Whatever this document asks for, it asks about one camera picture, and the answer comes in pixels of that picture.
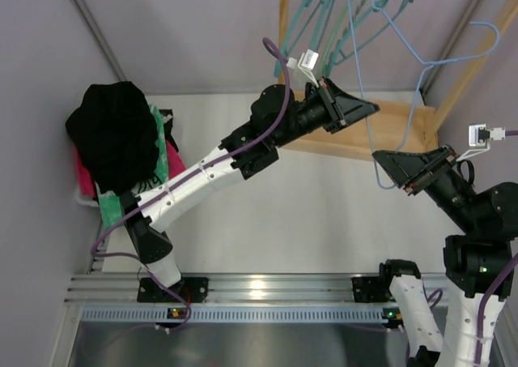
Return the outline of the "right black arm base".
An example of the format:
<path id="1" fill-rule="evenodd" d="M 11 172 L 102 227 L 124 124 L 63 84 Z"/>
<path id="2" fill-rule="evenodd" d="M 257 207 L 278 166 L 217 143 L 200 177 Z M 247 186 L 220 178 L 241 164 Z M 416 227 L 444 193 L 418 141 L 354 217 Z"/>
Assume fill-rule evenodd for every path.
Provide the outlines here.
<path id="1" fill-rule="evenodd" d="M 357 276 L 351 279 L 355 303 L 393 302 L 393 296 L 384 278 L 376 276 Z"/>

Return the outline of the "pink garment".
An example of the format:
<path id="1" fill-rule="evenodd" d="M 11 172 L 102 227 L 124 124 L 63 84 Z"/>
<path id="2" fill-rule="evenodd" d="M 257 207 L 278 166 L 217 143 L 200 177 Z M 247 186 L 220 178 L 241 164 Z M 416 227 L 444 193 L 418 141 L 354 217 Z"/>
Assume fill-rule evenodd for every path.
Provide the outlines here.
<path id="1" fill-rule="evenodd" d="M 168 162 L 168 178 L 174 178 L 179 173 L 186 170 L 186 167 L 180 158 L 178 151 L 175 145 L 168 140 L 165 141 L 166 144 L 166 155 Z M 96 190 L 94 187 L 94 181 L 91 177 L 90 172 L 83 165 L 83 162 L 80 158 L 79 152 L 76 147 L 74 147 L 74 166 L 78 181 L 78 186 L 76 189 L 76 194 L 81 200 L 87 198 L 88 200 L 94 200 L 96 197 Z"/>

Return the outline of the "grey corner wall profile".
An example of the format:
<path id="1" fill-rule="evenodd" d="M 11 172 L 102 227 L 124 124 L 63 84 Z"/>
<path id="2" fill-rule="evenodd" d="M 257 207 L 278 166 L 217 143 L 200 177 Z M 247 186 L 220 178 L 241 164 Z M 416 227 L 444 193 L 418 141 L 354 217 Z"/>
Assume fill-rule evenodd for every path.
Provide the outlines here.
<path id="1" fill-rule="evenodd" d="M 108 68 L 113 73 L 117 81 L 126 81 L 127 77 L 119 61 L 116 58 L 107 38 L 104 36 L 95 16 L 91 12 L 86 0 L 70 0 L 80 19 L 83 21 L 89 34 L 91 35 L 101 56 L 105 60 Z"/>

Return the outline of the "black trousers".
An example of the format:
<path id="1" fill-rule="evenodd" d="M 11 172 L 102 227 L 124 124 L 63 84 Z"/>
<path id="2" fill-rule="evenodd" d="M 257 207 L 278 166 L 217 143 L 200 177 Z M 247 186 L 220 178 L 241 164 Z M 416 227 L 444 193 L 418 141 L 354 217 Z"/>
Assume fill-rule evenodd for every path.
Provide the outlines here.
<path id="1" fill-rule="evenodd" d="M 158 126 L 130 81 L 92 84 L 67 118 L 66 132 L 102 193 L 121 196 L 155 175 Z"/>

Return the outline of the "green white tie-dye garment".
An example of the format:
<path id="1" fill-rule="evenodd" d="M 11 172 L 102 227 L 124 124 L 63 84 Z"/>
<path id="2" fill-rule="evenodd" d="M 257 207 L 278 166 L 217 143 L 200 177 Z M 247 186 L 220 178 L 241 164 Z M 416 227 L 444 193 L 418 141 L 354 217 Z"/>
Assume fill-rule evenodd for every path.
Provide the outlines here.
<path id="1" fill-rule="evenodd" d="M 140 194 L 144 191 L 153 189 L 165 181 L 168 181 L 168 162 L 166 155 L 166 144 L 163 131 L 163 121 L 159 113 L 159 108 L 155 105 L 149 104 L 151 114 L 155 119 L 157 125 L 158 138 L 155 141 L 155 146 L 158 148 L 159 155 L 155 164 L 155 170 L 151 177 L 144 181 L 138 182 L 132 189 L 133 195 Z M 100 192 L 99 187 L 96 187 L 98 196 L 98 203 L 100 205 L 100 214 L 105 228 L 114 225 L 123 216 L 122 207 L 119 197 L 112 191 Z"/>

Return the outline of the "light green plastic hanger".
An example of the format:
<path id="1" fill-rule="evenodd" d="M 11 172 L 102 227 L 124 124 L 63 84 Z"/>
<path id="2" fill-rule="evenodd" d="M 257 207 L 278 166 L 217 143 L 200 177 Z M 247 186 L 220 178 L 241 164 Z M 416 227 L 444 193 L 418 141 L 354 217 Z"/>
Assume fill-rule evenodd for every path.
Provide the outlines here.
<path id="1" fill-rule="evenodd" d="M 333 14 L 334 4 L 336 0 L 331 0 L 330 11 L 329 14 Z M 348 0 L 341 5 L 340 11 L 338 12 L 338 16 L 335 19 L 334 25 L 331 29 L 331 33 L 329 34 L 329 38 L 327 40 L 323 60 L 321 63 L 321 67 L 319 68 L 319 72 L 323 76 L 330 76 L 333 68 L 335 67 L 335 61 L 337 54 L 335 53 L 341 48 L 341 39 L 344 33 L 347 32 L 348 26 L 346 25 L 346 18 L 350 13 L 350 5 Z"/>

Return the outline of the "right grey wall profile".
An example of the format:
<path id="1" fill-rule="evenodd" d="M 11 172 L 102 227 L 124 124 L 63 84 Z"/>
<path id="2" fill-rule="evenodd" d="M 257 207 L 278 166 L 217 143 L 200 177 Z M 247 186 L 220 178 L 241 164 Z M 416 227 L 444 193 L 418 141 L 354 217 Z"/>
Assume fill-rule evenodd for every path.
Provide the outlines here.
<path id="1" fill-rule="evenodd" d="M 456 18 L 456 24 L 451 33 L 448 35 L 448 39 L 439 54 L 439 60 L 445 60 L 452 57 L 455 48 L 458 46 L 461 40 L 462 34 L 465 32 L 465 29 L 473 18 L 473 15 L 476 13 L 483 2 L 484 0 L 469 0 L 465 4 L 460 15 Z M 429 91 L 437 80 L 440 72 L 441 65 L 431 69 L 425 79 L 424 84 L 420 88 L 422 100 L 426 105 L 428 105 Z"/>

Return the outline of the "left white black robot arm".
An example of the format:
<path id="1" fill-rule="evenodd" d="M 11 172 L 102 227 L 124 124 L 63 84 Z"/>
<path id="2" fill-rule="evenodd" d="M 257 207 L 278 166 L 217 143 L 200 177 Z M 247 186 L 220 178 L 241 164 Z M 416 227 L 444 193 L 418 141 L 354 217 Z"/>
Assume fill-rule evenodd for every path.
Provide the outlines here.
<path id="1" fill-rule="evenodd" d="M 177 218 L 219 190 L 246 181 L 278 160 L 278 149 L 322 129 L 335 134 L 378 113 L 380 106 L 330 79 L 308 83 L 302 100 L 287 86 L 267 87 L 247 122 L 191 168 L 152 190 L 121 196 L 123 224 L 138 261 L 167 288 L 182 275 L 166 234 Z"/>

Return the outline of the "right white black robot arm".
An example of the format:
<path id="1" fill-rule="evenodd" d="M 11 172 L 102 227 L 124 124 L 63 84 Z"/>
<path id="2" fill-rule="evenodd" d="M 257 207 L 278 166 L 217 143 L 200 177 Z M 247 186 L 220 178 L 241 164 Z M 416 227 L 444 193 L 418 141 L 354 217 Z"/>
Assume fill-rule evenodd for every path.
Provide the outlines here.
<path id="1" fill-rule="evenodd" d="M 422 191 L 460 228 L 443 249 L 448 279 L 444 331 L 436 326 L 422 276 L 411 261 L 380 264 L 384 287 L 398 303 L 410 345 L 410 366 L 486 366 L 499 313 L 511 293 L 511 241 L 517 237 L 517 185 L 503 182 L 481 193 L 461 176 L 449 146 L 424 153 L 375 151 L 374 161 L 409 195 Z"/>

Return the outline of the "black white garment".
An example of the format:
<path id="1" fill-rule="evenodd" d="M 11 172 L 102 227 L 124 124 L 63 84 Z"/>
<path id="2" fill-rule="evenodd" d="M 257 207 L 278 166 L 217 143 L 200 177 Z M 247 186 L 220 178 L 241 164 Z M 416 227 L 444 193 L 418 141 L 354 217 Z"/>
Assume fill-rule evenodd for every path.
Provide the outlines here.
<path id="1" fill-rule="evenodd" d="M 159 113 L 161 115 L 163 121 L 163 131 L 165 140 L 176 150 L 179 151 L 179 148 L 176 144 L 172 136 L 172 128 L 174 122 L 174 114 L 171 109 L 160 109 Z"/>

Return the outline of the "wooden clothes rack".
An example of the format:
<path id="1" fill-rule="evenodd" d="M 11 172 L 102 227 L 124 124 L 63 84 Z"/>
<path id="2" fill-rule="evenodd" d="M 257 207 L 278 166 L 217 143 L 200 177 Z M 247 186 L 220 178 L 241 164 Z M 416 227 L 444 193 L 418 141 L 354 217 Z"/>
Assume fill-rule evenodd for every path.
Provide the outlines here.
<path id="1" fill-rule="evenodd" d="M 287 34 L 288 2 L 289 0 L 279 0 L 279 37 L 281 38 L 286 37 Z M 506 0 L 494 19 L 500 38 L 505 36 L 515 19 L 517 19 L 517 0 Z M 402 146 L 399 149 L 402 151 L 430 151 L 438 147 L 439 129 L 476 79 L 488 57 L 489 53 L 482 58 L 468 60 L 438 108 L 425 105 L 415 106 L 417 109 L 416 123 L 413 123 L 413 118 L 410 118 L 410 110 L 414 105 L 389 100 L 375 100 L 380 104 L 381 111 L 374 116 L 372 124 L 355 124 L 352 126 L 352 134 L 346 131 L 332 135 L 323 130 L 317 130 L 284 148 L 291 151 L 355 160 L 372 160 L 371 145 L 379 146 L 383 150 L 396 149 L 398 147 L 396 141 L 399 139 L 397 135 L 401 134 Z M 407 122 L 408 134 L 401 132 L 404 130 L 405 118 L 410 120 Z M 368 140 L 367 130 L 369 128 L 374 130 L 372 143 L 369 143 Z"/>

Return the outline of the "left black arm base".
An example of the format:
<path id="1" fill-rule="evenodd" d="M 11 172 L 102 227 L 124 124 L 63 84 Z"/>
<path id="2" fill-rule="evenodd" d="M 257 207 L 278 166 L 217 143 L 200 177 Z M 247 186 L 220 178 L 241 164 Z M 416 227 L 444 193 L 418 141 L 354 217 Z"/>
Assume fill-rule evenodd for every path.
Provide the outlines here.
<path id="1" fill-rule="evenodd" d="M 199 276 L 187 276 L 179 283 L 170 287 L 170 290 L 188 303 L 202 303 L 208 294 L 209 279 Z M 152 278 L 145 277 L 139 280 L 137 302 L 165 303 L 178 302 L 178 300 L 159 287 Z"/>

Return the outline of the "aluminium mounting rail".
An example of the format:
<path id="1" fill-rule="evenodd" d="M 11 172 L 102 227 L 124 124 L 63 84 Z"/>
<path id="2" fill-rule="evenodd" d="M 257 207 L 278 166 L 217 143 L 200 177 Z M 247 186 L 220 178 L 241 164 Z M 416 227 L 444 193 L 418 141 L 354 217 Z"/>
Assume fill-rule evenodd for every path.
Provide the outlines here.
<path id="1" fill-rule="evenodd" d="M 165 305 L 165 303 L 137 302 L 139 280 L 150 277 L 143 269 L 134 272 L 102 272 L 105 264 L 118 265 L 128 262 L 127 257 L 108 257 L 112 251 L 104 247 L 96 250 L 91 271 L 73 275 L 66 291 L 66 304 L 84 305 Z M 209 290 L 202 303 L 194 304 L 303 304 L 303 303 L 355 303 L 351 279 L 357 276 L 376 274 L 334 273 L 183 273 L 209 279 Z"/>

